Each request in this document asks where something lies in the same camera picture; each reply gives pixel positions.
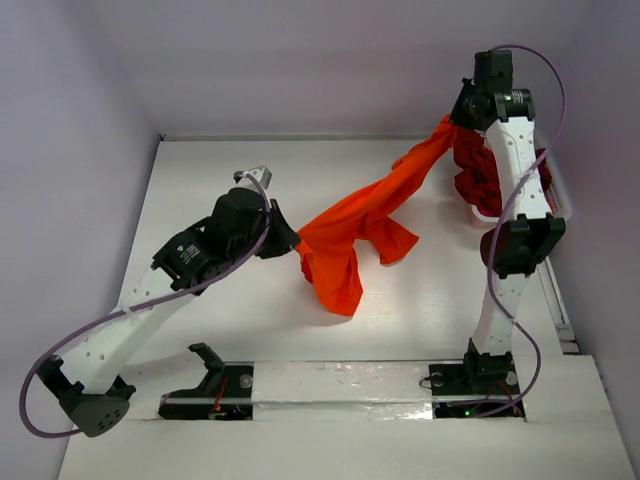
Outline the orange t shirt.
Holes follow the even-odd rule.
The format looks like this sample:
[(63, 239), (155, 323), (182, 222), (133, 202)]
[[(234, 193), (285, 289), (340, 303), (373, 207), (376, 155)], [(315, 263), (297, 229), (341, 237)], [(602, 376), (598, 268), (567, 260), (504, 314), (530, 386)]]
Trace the orange t shirt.
[(369, 242), (383, 265), (402, 260), (419, 237), (391, 218), (422, 186), (436, 162), (478, 133), (454, 126), (445, 116), (425, 141), (398, 158), (383, 178), (346, 196), (299, 231), (301, 272), (328, 312), (356, 313), (363, 296), (355, 242)]

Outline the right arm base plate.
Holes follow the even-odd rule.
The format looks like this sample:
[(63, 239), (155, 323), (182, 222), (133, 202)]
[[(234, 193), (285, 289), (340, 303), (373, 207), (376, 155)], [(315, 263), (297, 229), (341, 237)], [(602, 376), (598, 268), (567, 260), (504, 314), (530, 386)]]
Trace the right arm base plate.
[(469, 419), (504, 406), (520, 395), (514, 365), (506, 373), (471, 380), (462, 363), (428, 366), (425, 378), (435, 419)]

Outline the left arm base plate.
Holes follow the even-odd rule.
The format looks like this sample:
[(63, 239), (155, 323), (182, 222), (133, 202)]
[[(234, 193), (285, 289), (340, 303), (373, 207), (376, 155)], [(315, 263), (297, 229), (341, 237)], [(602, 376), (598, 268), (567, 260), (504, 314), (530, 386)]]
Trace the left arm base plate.
[(245, 421), (253, 419), (253, 362), (225, 363), (207, 344), (189, 350), (206, 369), (199, 384), (161, 397), (158, 415), (164, 420)]

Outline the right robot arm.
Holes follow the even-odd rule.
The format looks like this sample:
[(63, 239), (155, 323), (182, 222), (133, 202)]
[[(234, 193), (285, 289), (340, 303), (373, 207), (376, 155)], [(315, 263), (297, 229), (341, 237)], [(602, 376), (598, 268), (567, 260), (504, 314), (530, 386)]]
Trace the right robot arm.
[(553, 214), (539, 172), (535, 107), (527, 89), (513, 85), (512, 51), (476, 53), (450, 115), (453, 125), (483, 133), (494, 155), (502, 201), (493, 230), (481, 240), (487, 283), (480, 318), (452, 383), (460, 394), (487, 392), (513, 363), (511, 335), (522, 293), (566, 231)]

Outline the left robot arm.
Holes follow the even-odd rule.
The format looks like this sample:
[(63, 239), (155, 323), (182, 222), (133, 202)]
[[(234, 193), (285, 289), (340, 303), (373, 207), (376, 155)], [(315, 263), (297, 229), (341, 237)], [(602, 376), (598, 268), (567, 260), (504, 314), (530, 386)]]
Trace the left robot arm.
[(300, 242), (278, 202), (234, 187), (212, 213), (171, 237), (128, 297), (37, 361), (34, 374), (76, 433), (100, 436), (126, 415), (134, 386), (120, 375), (170, 317), (252, 257), (271, 259)]

